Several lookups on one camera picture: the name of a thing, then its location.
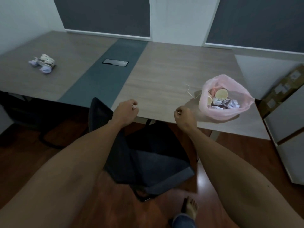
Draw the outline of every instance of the bare foot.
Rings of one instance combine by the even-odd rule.
[[[193,220],[195,220],[197,215],[197,204],[194,199],[187,197],[186,203],[186,214],[188,214]]]

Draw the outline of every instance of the pink plastic bag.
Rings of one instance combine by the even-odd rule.
[[[225,88],[228,91],[228,98],[237,100],[240,107],[223,110],[208,108],[208,91],[212,88],[215,88],[216,90]],[[252,103],[254,103],[254,98],[241,84],[237,83],[227,75],[222,74],[206,81],[206,83],[203,85],[199,109],[208,117],[224,121],[248,110]]]

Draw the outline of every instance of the jeans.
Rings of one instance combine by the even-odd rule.
[[[181,213],[173,219],[172,228],[196,228],[196,225],[189,215]]]

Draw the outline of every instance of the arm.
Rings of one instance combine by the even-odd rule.
[[[112,120],[52,157],[0,211],[0,227],[67,227],[93,189],[118,132],[138,114],[135,100]]]
[[[197,129],[190,109],[179,107],[174,117],[194,143],[226,212],[239,227],[304,227],[303,219],[265,176]]]

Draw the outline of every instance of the hand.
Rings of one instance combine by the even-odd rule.
[[[174,112],[177,126],[186,134],[197,128],[195,116],[191,110],[185,106],[180,106]]]
[[[137,101],[130,99],[119,103],[113,113],[112,121],[119,123],[121,127],[131,124],[138,114],[138,108],[132,105],[137,105]]]

